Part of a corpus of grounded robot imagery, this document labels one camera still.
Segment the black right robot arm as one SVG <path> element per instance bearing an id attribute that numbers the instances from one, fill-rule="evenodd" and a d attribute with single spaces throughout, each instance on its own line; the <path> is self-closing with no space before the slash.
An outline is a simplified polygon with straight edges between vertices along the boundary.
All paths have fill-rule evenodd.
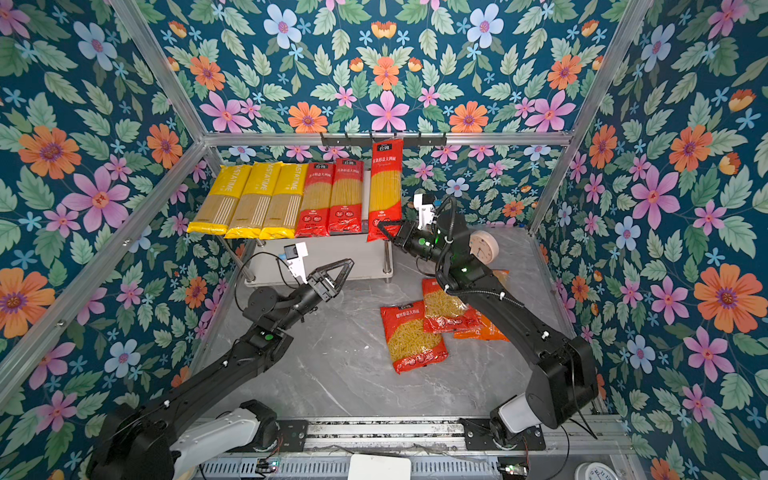
<path id="1" fill-rule="evenodd" d="M 525 392 L 490 413 L 498 445 L 511 447 L 540 425 L 557 429 L 598 397 L 591 347 L 537 317 L 472 252 L 471 241 L 481 232 L 467 225 L 455 199 L 444 200 L 425 226 L 411 220 L 370 220 L 369 226 L 402 251 L 434 263 L 440 288 L 488 318 L 531 368 Z"/>

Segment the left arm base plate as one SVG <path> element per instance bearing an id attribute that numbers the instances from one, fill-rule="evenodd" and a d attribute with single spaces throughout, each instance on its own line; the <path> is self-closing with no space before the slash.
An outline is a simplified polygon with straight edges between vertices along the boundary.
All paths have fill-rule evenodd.
<path id="1" fill-rule="evenodd" d="M 299 453 L 304 451 L 309 422 L 299 419 L 278 419 L 266 430 L 266 451 L 270 454 Z"/>

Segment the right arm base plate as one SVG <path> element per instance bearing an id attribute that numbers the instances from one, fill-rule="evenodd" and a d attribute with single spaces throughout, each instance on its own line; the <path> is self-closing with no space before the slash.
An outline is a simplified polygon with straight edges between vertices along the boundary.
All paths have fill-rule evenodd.
<path id="1" fill-rule="evenodd" d="M 460 418 L 465 448 L 469 451 L 544 451 L 546 443 L 540 427 L 513 433 L 496 419 Z"/>

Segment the red spaghetti pack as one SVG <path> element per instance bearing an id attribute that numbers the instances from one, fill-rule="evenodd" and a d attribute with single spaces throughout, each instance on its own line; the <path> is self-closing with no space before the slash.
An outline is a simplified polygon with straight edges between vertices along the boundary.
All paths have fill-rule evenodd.
<path id="1" fill-rule="evenodd" d="M 331 235 L 362 232 L 363 172 L 360 160 L 336 161 L 328 222 Z"/>
<path id="2" fill-rule="evenodd" d="M 373 146 L 367 241 L 384 240 L 376 227 L 381 220 L 402 219 L 403 149 L 401 140 Z"/>
<path id="3" fill-rule="evenodd" d="M 295 231 L 297 238 L 330 235 L 329 214 L 334 174 L 335 165 L 332 163 L 309 165 Z"/>

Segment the yellow spaghetti pack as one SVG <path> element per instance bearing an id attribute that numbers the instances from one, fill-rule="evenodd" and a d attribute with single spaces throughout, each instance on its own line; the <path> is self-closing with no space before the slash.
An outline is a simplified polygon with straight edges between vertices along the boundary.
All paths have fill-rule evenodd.
<path id="1" fill-rule="evenodd" d="M 242 197 L 252 167 L 249 165 L 222 167 L 188 233 L 224 236 Z"/>
<path id="2" fill-rule="evenodd" d="M 225 234 L 227 239 L 259 238 L 282 167 L 282 162 L 252 166 Z"/>
<path id="3" fill-rule="evenodd" d="M 285 164 L 281 167 L 259 233 L 260 240 L 295 237 L 307 174 L 307 164 Z"/>

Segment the red macaroni bag large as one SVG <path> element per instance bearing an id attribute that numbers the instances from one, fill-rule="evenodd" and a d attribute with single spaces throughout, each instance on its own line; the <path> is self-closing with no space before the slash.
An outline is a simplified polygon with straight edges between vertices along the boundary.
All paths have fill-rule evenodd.
<path id="1" fill-rule="evenodd" d="M 441 363 L 449 357 L 442 335 L 424 329 L 422 300 L 383 306 L 380 314 L 391 363 L 397 374 Z"/>

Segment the red macaroni bag small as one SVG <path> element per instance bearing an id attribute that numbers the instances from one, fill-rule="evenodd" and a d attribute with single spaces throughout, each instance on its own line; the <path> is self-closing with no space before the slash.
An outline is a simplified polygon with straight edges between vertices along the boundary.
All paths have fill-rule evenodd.
<path id="1" fill-rule="evenodd" d="M 474 330 L 478 315 L 458 297 L 449 295 L 434 278 L 422 280 L 424 331 L 433 334 Z"/>

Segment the red spaghetti pack front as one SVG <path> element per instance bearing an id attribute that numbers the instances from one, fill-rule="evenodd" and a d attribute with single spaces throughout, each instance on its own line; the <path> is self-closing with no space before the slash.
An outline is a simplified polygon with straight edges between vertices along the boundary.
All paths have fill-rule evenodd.
<path id="1" fill-rule="evenodd" d="M 367 241 L 384 240 L 376 227 L 381 220 L 402 219 L 403 149 L 401 140 L 373 146 Z"/>

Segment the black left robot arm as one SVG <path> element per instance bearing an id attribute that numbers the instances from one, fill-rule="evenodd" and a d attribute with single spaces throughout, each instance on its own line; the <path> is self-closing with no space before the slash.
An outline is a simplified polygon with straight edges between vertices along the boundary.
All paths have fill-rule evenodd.
<path id="1" fill-rule="evenodd" d="M 110 413 L 86 467 L 89 479 L 174 479 L 190 458 L 179 445 L 200 416 L 232 391 L 268 371 L 287 352 L 287 330 L 341 292 L 354 267 L 350 258 L 313 270 L 287 295 L 259 287 L 242 315 L 251 327 L 230 349 L 186 382 L 146 404 Z"/>

